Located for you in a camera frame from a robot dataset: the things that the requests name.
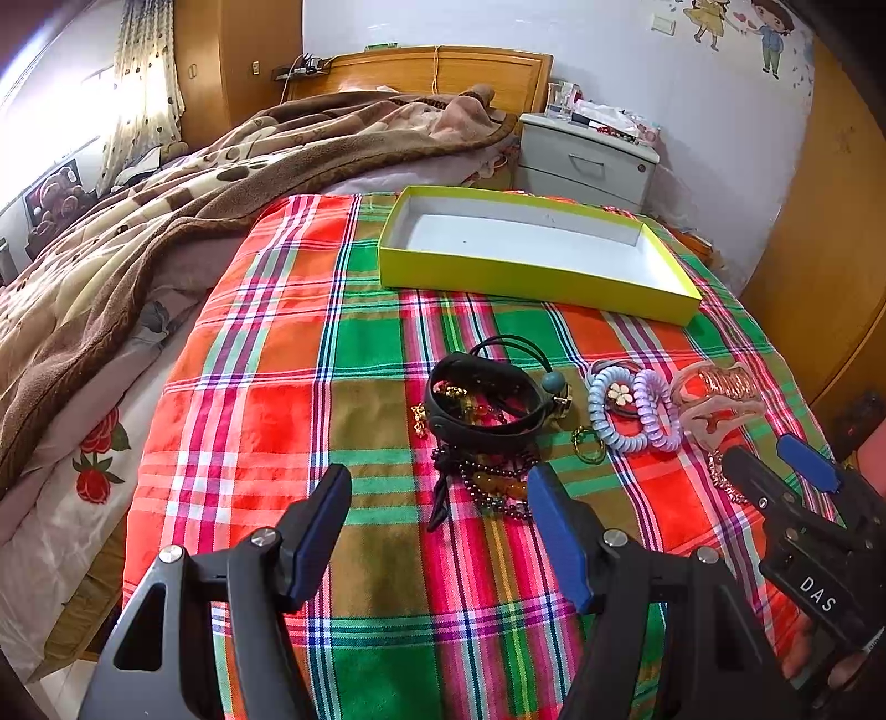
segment nightstand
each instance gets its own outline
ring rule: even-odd
[[[515,186],[588,205],[641,211],[658,153],[576,122],[524,113]]]

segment floor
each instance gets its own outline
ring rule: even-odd
[[[95,662],[78,660],[27,689],[49,720],[76,720]]]

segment drawer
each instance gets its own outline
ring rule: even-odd
[[[642,205],[655,165],[607,145],[524,125],[520,165]]]
[[[629,210],[632,213],[640,212],[639,205],[624,198],[541,170],[517,168],[514,186],[518,190],[530,192],[533,195],[553,195],[557,198],[575,200],[585,205],[612,205],[619,210]]]

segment human hand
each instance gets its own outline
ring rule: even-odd
[[[812,634],[814,631],[815,627],[809,617],[801,614],[794,642],[781,662],[781,672],[786,678],[791,679],[799,675],[809,661],[812,655]],[[855,653],[839,661],[828,675],[828,687],[831,690],[839,690],[846,685],[859,671],[865,658],[863,653]]]

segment blue gripper pad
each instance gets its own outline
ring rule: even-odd
[[[347,470],[338,473],[295,552],[295,583],[289,596],[299,606],[310,600],[320,587],[347,511],[351,509],[351,488],[350,473]]]
[[[587,576],[587,552],[571,526],[567,509],[572,499],[548,466],[535,466],[526,480],[529,509],[541,534],[560,592],[580,614],[594,599]]]
[[[823,458],[816,450],[796,435],[782,435],[775,445],[778,457],[794,468],[807,482],[821,492],[837,492],[841,487],[836,468],[830,460]]]

